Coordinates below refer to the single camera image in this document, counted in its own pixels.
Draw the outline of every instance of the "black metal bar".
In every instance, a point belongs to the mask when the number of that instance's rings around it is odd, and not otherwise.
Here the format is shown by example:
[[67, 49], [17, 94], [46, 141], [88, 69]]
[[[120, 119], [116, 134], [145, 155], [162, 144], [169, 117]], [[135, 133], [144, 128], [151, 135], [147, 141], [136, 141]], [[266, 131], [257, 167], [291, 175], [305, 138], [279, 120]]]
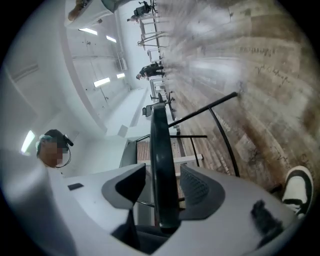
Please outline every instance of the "black metal bar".
[[144, 44], [144, 46], [154, 46], [154, 47], [159, 47], [159, 48], [166, 48], [166, 47], [168, 47], [168, 46], [160, 46], [160, 45], [153, 45], [153, 44]]
[[169, 109], [170, 109], [170, 114], [171, 114], [172, 120], [175, 120], [175, 114], [174, 114], [174, 110], [171, 106], [171, 103], [169, 103]]
[[149, 136], [150, 136], [150, 134], [148, 134], [148, 135], [146, 135], [146, 136], [143, 136], [143, 137], [141, 137], [141, 138], [138, 138], [138, 139], [136, 140], [136, 142], [143, 141], [143, 140], [145, 140], [146, 138], [149, 138]]
[[192, 138], [190, 138], [190, 141], [191, 141], [192, 148], [193, 148], [193, 152], [194, 152], [194, 155], [195, 155], [196, 165], [197, 165], [198, 167], [200, 167], [200, 164], [199, 164], [199, 160], [198, 160], [198, 157], [197, 157], [197, 152], [196, 152], [196, 148], [195, 148], [194, 141], [192, 140]]
[[155, 208], [155, 205], [154, 205], [153, 203], [145, 202], [145, 201], [141, 201], [141, 200], [137, 200], [137, 202], [138, 202], [139, 204], [142, 204], [142, 205], [145, 205], [145, 206], [150, 206], [150, 207]]
[[135, 143], [135, 152], [136, 152], [136, 162], [138, 163], [138, 143]]
[[230, 146], [230, 143], [229, 143], [229, 140], [227, 138], [227, 135], [224, 131], [224, 129], [222, 128], [218, 118], [216, 117], [216, 114], [213, 112], [213, 110], [211, 108], [209, 108], [209, 111], [211, 113], [211, 115], [213, 116], [213, 119], [214, 121], [216, 122], [216, 125], [218, 126], [219, 130], [220, 130], [220, 133], [223, 137], [223, 140], [224, 140], [224, 143], [229, 151], [229, 155], [230, 155], [230, 158], [231, 158], [231, 161], [232, 161], [232, 165], [233, 165], [233, 169], [234, 169], [234, 174], [235, 176], [237, 177], [240, 177], [240, 174], [239, 174], [239, 170], [238, 170], [238, 165], [237, 165], [237, 162], [236, 162], [236, 159], [235, 159], [235, 156], [234, 156], [234, 152], [232, 151], [232, 148]]
[[209, 109], [213, 108], [214, 106], [217, 106], [217, 105], [219, 105], [219, 104], [221, 104], [221, 103], [223, 103], [223, 102], [225, 102], [225, 101], [227, 101], [227, 100], [230, 100], [231, 98], [237, 97], [237, 95], [238, 95], [238, 93], [232, 92], [232, 93], [230, 93], [229, 95], [224, 96], [224, 97], [222, 97], [222, 98], [220, 98], [220, 99], [212, 102], [211, 104], [206, 105], [206, 106], [198, 109], [197, 111], [186, 115], [185, 117], [181, 118], [180, 120], [177, 120], [177, 121], [174, 121], [174, 122], [170, 123], [170, 124], [169, 124], [169, 128], [172, 127], [172, 126], [175, 126], [175, 125], [177, 125], [177, 124], [180, 124], [180, 123], [182, 123], [182, 122], [185, 121], [185, 120], [188, 120], [188, 119], [190, 119], [190, 118], [193, 118], [194, 116], [196, 116], [196, 115], [198, 115], [198, 114], [200, 114], [200, 113], [202, 113], [202, 112], [204, 112], [204, 111], [206, 111], [206, 110], [209, 110]]
[[170, 135], [170, 138], [208, 138], [207, 135]]

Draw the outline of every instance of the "ceiling light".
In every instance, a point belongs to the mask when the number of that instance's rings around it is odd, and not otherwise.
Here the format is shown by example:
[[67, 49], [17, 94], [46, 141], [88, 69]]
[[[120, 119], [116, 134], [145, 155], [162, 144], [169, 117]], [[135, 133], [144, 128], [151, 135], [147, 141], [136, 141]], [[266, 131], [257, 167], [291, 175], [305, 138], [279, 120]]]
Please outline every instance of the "ceiling light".
[[79, 30], [81, 30], [81, 31], [84, 31], [84, 32], [88, 32], [88, 33], [91, 33], [91, 34], [94, 34], [94, 35], [98, 35], [98, 32], [97, 31], [94, 31], [94, 30], [92, 30], [92, 29], [90, 29], [90, 28], [81, 28], [81, 29], [79, 29]]
[[31, 144], [31, 142], [34, 140], [35, 134], [30, 130], [28, 134], [26, 135], [24, 142], [22, 144], [21, 152], [25, 153]]
[[114, 38], [112, 38], [112, 37], [110, 37], [110, 36], [107, 36], [106, 35], [106, 39], [108, 39], [108, 40], [110, 40], [110, 41], [112, 41], [112, 42], [117, 42], [117, 40], [116, 39], [114, 39]]
[[125, 77], [125, 73], [117, 74], [116, 77], [117, 78], [124, 78]]
[[94, 82], [94, 87], [101, 86], [101, 85], [103, 85], [105, 83], [108, 83], [108, 82], [110, 82], [110, 78], [109, 77], [101, 79], [101, 80], [98, 80], [98, 81]]

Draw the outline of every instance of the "wooden floor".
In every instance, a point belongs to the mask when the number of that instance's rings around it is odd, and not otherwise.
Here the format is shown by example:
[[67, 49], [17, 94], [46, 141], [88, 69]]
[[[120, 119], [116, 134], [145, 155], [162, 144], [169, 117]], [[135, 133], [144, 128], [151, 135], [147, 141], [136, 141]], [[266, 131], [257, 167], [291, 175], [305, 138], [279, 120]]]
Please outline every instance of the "wooden floor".
[[[158, 0], [166, 88], [177, 118], [232, 92], [214, 107], [241, 177], [265, 189], [303, 165], [320, 188], [320, 69], [293, 19], [273, 0]], [[206, 111], [180, 125], [204, 167], [234, 175], [225, 143]], [[193, 155], [183, 140], [186, 155]]]

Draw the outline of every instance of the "white sneaker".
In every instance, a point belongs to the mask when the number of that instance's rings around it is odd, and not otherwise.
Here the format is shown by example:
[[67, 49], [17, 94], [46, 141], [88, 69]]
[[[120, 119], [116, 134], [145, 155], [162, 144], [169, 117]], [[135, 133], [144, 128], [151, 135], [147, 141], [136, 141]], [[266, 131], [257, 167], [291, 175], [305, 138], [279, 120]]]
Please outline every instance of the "white sneaker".
[[310, 171], [304, 166], [292, 168], [285, 179], [282, 202], [289, 207], [298, 218], [304, 217], [310, 209], [314, 183]]

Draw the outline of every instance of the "headphones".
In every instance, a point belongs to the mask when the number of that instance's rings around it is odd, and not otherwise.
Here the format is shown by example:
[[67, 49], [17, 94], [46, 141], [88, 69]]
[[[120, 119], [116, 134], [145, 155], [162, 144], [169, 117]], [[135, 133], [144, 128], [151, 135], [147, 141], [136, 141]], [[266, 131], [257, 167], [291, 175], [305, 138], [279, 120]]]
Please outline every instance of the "headphones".
[[48, 132], [46, 132], [45, 135], [41, 135], [40, 138], [39, 138], [39, 141], [35, 144], [35, 147], [36, 147], [37, 151], [40, 149], [39, 146], [40, 146], [40, 143], [41, 143], [42, 139], [45, 139], [45, 140], [55, 139], [58, 148], [65, 149], [65, 153], [69, 151], [69, 159], [68, 159], [68, 161], [63, 166], [56, 166], [55, 168], [62, 168], [62, 167], [65, 167], [67, 164], [70, 163], [70, 161], [71, 161], [71, 151], [70, 151], [69, 146], [73, 147], [74, 143], [68, 138], [68, 136], [66, 134], [62, 134], [58, 130], [49, 130]]
[[67, 164], [69, 164], [69, 163], [71, 162], [71, 151], [70, 151], [69, 145], [70, 145], [71, 147], [73, 147], [73, 146], [74, 146], [74, 143], [68, 138], [68, 136], [67, 136], [66, 134], [64, 134], [64, 135], [62, 136], [62, 139], [63, 139], [63, 141], [65, 142], [67, 151], [69, 151], [69, 159], [68, 159], [68, 161], [67, 161], [63, 166], [56, 166], [55, 168], [65, 167]]

